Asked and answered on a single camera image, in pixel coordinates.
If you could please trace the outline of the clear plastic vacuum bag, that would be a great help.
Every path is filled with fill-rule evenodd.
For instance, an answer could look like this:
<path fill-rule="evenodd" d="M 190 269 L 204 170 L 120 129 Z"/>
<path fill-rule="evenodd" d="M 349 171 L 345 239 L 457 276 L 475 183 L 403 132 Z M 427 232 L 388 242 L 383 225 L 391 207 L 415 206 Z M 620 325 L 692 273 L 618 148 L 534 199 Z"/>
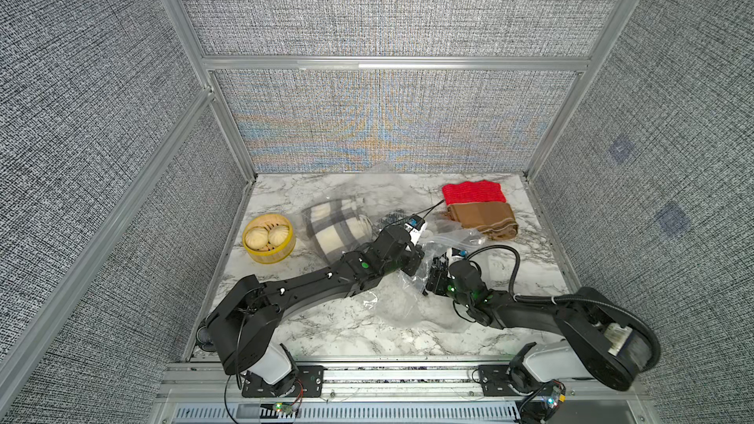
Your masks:
<path fill-rule="evenodd" d="M 405 175 L 388 163 L 316 186 L 295 216 L 295 226 L 326 265 L 344 254 L 363 251 L 399 228 L 412 244 L 385 267 L 379 284 L 358 294 L 359 306 L 397 328 L 462 332 L 467 324 L 455 314 L 448 296 L 451 282 L 447 250 L 473 250 L 487 241 L 444 212 L 440 194 L 426 199 Z"/>

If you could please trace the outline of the brown striped fringed scarf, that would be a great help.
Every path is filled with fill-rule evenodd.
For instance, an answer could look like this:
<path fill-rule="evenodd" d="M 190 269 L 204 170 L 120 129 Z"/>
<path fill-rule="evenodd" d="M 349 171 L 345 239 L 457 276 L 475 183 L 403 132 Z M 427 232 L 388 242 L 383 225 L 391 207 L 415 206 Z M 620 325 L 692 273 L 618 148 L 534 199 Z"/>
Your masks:
<path fill-rule="evenodd" d="M 508 241 L 518 236 L 520 225 L 510 204 L 500 201 L 457 203 L 448 216 L 465 229 L 479 231 L 492 241 Z"/>

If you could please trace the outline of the red knitted scarf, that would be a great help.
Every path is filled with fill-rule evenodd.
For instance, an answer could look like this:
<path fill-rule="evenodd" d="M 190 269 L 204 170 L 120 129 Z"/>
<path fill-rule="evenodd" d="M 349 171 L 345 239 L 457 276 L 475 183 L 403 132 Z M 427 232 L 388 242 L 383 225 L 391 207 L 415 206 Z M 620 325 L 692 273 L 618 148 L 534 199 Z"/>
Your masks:
<path fill-rule="evenodd" d="M 447 184 L 443 186 L 442 194 L 447 206 L 507 201 L 501 185 L 487 180 Z"/>

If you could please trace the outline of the black white houndstooth scarf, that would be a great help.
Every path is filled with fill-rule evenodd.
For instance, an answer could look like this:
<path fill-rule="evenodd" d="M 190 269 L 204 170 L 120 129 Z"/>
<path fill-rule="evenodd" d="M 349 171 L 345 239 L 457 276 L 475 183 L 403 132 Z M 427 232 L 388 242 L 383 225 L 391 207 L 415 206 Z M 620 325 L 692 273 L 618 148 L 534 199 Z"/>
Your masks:
<path fill-rule="evenodd" d="M 378 219 L 374 231 L 378 233 L 380 230 L 391 225 L 404 227 L 404 225 L 408 225 L 414 219 L 414 214 L 410 214 L 404 210 L 392 211 Z M 429 230 L 428 224 L 425 224 L 424 228 L 425 232 L 419 239 L 419 247 L 423 252 L 423 258 L 420 267 L 416 269 L 415 273 L 408 280 L 410 281 L 410 286 L 414 290 L 420 291 L 422 296 L 431 296 L 432 294 L 443 296 L 441 288 L 447 286 L 448 281 L 441 280 L 441 272 L 447 268 L 447 249 L 439 243 L 433 243 L 433 233 Z"/>

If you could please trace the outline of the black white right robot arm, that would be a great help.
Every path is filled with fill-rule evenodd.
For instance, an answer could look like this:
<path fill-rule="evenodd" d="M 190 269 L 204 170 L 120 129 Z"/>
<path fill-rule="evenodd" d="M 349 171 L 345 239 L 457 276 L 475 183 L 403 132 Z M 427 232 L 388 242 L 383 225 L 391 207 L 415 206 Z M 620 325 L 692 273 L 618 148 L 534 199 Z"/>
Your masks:
<path fill-rule="evenodd" d="M 556 334 L 567 346 L 531 344 L 509 366 L 514 388 L 528 393 L 533 386 L 561 378 L 592 378 L 617 391 L 628 390 L 636 376 L 653 369 L 662 349 L 656 333 L 632 312 L 617 306 L 593 288 L 563 296 L 526 296 L 514 289 L 520 253 L 514 257 L 508 288 L 497 291 L 482 279 L 476 257 L 484 249 L 449 249 L 432 259 L 426 294 L 449 298 L 467 312 L 463 320 L 484 327 L 528 329 Z"/>

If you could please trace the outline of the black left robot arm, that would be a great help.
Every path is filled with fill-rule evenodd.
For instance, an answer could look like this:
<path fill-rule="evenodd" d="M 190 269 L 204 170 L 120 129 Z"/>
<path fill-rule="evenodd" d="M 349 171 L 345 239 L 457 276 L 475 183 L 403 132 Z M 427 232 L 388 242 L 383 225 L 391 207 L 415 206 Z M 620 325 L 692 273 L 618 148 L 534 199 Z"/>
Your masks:
<path fill-rule="evenodd" d="M 200 322 L 196 344 L 217 353 L 225 374 L 238 383 L 259 380 L 273 396 L 286 396 L 298 381 L 298 365 L 288 349 L 272 343 L 281 322 L 324 302 L 372 290 L 396 271 L 414 275 L 424 257 L 418 241 L 425 229 L 424 220 L 414 216 L 406 224 L 385 227 L 374 241 L 320 270 L 281 281 L 243 277 Z"/>

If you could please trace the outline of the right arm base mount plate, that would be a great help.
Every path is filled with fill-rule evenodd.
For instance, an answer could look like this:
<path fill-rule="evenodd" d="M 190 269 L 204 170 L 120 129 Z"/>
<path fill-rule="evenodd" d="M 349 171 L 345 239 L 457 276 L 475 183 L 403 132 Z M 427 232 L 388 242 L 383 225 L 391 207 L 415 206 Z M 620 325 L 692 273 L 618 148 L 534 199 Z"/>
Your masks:
<path fill-rule="evenodd" d="M 530 380 L 520 367 L 480 365 L 477 375 L 485 397 L 522 397 L 531 392 Z"/>

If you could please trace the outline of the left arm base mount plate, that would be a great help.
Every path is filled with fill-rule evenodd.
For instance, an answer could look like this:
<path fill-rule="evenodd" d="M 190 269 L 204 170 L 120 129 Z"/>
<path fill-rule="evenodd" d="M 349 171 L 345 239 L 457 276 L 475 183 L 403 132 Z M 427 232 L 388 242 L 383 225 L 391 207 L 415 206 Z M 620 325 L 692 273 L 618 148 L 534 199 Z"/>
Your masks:
<path fill-rule="evenodd" d="M 290 373 L 277 385 L 267 384 L 261 377 L 250 372 L 243 381 L 243 398 L 283 398 L 292 400 L 303 398 L 320 398 L 324 385 L 324 372 L 321 365 L 298 367 L 296 374 Z"/>

